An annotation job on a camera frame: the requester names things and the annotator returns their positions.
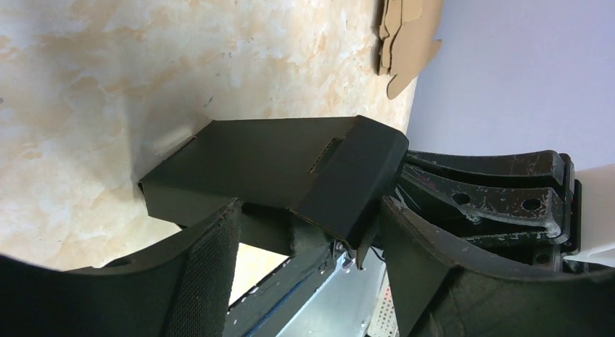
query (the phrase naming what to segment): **metal grille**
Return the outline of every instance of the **metal grille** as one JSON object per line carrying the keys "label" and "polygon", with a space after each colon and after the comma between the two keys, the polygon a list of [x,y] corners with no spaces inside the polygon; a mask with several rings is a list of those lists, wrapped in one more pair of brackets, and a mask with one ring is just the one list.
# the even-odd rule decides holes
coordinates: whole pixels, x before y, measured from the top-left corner
{"label": "metal grille", "polygon": [[367,333],[370,337],[399,336],[391,287],[389,286],[389,276],[387,274],[384,275],[382,287],[376,301],[376,310],[371,316]]}
{"label": "metal grille", "polygon": [[239,247],[237,221],[214,225],[192,247],[170,311],[167,336],[221,336]]}

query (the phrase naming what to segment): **white wall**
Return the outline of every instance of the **white wall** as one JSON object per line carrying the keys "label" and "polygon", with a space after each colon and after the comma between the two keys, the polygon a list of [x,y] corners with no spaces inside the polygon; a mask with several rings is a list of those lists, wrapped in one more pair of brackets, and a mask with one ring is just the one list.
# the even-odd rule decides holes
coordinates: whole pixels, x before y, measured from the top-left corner
{"label": "white wall", "polygon": [[615,162],[615,0],[445,0],[437,35],[412,149],[555,149],[577,169]]}

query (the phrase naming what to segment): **mounting hole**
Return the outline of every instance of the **mounting hole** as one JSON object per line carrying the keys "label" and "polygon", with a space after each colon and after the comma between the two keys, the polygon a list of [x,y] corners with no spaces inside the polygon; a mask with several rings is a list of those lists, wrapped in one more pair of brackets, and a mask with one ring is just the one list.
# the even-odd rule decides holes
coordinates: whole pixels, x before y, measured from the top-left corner
{"label": "mounting hole", "polygon": [[459,205],[468,204],[470,202],[470,196],[467,194],[453,194],[453,201]]}
{"label": "mounting hole", "polygon": [[541,265],[549,262],[549,255],[547,255],[547,254],[538,254],[538,255],[536,255],[536,262],[540,263]]}
{"label": "mounting hole", "polygon": [[532,211],[540,208],[541,205],[542,203],[540,203],[538,199],[526,199],[525,201],[523,201],[523,204],[521,206],[525,210]]}

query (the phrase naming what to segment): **beige marble wall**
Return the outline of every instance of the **beige marble wall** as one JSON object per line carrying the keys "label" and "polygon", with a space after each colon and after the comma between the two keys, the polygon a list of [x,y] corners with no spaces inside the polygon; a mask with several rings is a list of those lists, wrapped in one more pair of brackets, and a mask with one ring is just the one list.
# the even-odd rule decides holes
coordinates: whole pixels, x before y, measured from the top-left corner
{"label": "beige marble wall", "polygon": [[374,74],[374,3],[0,0],[0,252],[66,270],[176,232],[134,182],[212,118],[405,130],[413,87],[390,101]]}

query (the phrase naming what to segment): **cardboard piece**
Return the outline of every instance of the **cardboard piece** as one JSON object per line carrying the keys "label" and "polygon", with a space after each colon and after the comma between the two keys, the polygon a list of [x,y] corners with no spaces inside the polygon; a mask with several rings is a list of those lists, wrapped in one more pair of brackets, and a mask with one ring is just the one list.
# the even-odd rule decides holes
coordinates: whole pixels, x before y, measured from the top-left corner
{"label": "cardboard piece", "polygon": [[434,41],[434,36],[443,5],[443,0],[384,0],[378,74],[393,76],[389,99],[398,96],[440,50],[442,41]]}
{"label": "cardboard piece", "polygon": [[402,1],[388,0],[388,4],[385,5],[387,11],[384,13],[384,29],[388,36],[383,39],[382,52],[380,53],[380,66],[381,70],[388,71],[391,67],[391,48],[393,40],[402,26]]}
{"label": "cardboard piece", "polygon": [[402,23],[417,20],[423,14],[423,0],[402,0]]}
{"label": "cardboard piece", "polygon": [[384,8],[382,10],[382,18],[380,19],[380,28],[379,28],[379,36],[380,39],[388,38],[389,32],[384,27],[384,18],[387,16],[387,9],[389,8],[389,0],[384,0]]}

